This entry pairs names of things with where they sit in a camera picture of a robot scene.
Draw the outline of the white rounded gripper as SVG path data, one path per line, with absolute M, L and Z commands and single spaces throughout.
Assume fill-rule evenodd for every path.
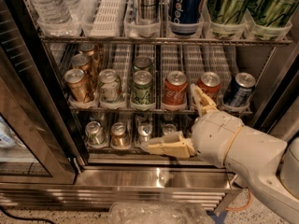
M 152 155 L 175 158 L 195 156 L 216 167 L 224 166 L 228 146 L 244 126 L 241 119 L 226 112 L 217 111 L 216 103 L 198 86 L 191 85 L 192 98 L 200 116 L 192 126 L 192 140 L 182 132 L 151 138 L 141 144 L 141 149 Z

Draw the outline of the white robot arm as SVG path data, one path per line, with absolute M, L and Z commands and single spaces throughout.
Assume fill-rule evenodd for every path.
M 226 168 L 246 183 L 252 194 L 290 224 L 299 223 L 298 142 L 291 144 L 245 125 L 217 109 L 196 85 L 192 97 L 199 117 L 192 136 L 180 132 L 151 138 L 141 148 L 156 155 L 189 158 L 198 155 L 218 168 Z

